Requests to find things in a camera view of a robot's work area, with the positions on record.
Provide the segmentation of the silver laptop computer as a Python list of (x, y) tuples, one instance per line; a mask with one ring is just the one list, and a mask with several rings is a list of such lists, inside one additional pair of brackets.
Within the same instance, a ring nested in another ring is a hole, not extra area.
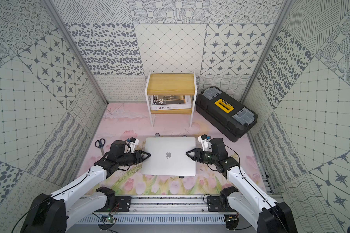
[(151, 157), (142, 163), (141, 174), (194, 177), (196, 163), (186, 155), (194, 148), (194, 137), (148, 137), (144, 151)]

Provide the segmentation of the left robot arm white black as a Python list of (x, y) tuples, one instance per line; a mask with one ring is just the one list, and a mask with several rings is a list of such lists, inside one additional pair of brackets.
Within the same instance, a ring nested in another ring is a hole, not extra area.
[(114, 141), (110, 150), (96, 161), (86, 173), (49, 194), (40, 194), (32, 202), (24, 221), (22, 233), (65, 233), (85, 216), (101, 209), (113, 210), (115, 191), (99, 187), (89, 197), (83, 196), (123, 167), (131, 167), (150, 158), (151, 154), (136, 150), (135, 138)]

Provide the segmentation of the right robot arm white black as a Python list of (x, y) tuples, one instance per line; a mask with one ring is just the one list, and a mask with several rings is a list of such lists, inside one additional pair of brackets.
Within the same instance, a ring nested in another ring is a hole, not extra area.
[(215, 165), (231, 187), (221, 191), (220, 202), (224, 209), (233, 209), (243, 216), (259, 233), (296, 233), (297, 227), (291, 208), (279, 203), (263, 191), (246, 174), (239, 159), (228, 155), (229, 146), (221, 138), (199, 137), (202, 147), (186, 152), (195, 162)]

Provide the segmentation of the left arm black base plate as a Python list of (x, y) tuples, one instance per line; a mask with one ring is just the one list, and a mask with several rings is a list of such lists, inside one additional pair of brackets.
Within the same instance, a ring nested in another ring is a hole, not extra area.
[(131, 207), (131, 201), (132, 197), (130, 196), (117, 196), (114, 198), (114, 203), (112, 205), (109, 204), (104, 211), (110, 213), (128, 213)]

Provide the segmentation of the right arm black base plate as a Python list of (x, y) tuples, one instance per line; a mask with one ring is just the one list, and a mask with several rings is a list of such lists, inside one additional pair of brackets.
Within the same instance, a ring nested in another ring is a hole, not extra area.
[(228, 200), (222, 196), (207, 196), (206, 203), (209, 212), (231, 212)]

